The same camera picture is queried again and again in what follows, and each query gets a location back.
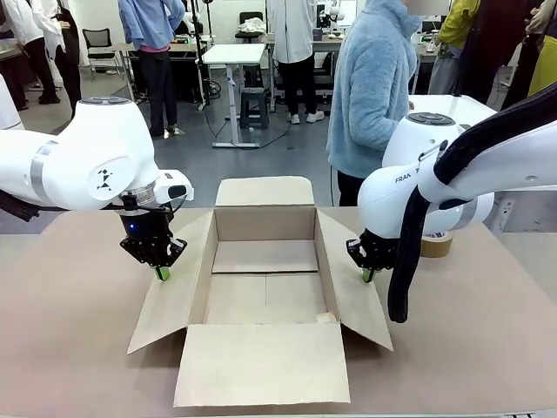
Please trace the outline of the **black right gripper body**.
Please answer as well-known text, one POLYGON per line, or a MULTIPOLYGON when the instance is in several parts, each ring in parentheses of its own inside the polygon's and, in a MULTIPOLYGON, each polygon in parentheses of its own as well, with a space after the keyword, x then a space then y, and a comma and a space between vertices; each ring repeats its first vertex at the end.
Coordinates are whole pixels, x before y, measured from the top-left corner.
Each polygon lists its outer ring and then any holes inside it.
POLYGON ((359 236, 360 263, 359 265, 370 271, 393 269, 399 240, 385 239, 365 229, 359 236))

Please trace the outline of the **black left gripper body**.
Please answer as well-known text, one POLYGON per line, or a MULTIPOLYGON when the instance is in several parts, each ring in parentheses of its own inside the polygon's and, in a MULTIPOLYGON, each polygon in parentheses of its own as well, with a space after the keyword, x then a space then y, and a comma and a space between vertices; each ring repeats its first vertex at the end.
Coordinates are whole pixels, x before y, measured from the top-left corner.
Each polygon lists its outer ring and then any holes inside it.
POLYGON ((119 216, 125 231, 122 245, 168 245, 171 242, 170 203, 151 200, 140 206, 136 195, 125 194, 121 198, 124 210, 119 216))

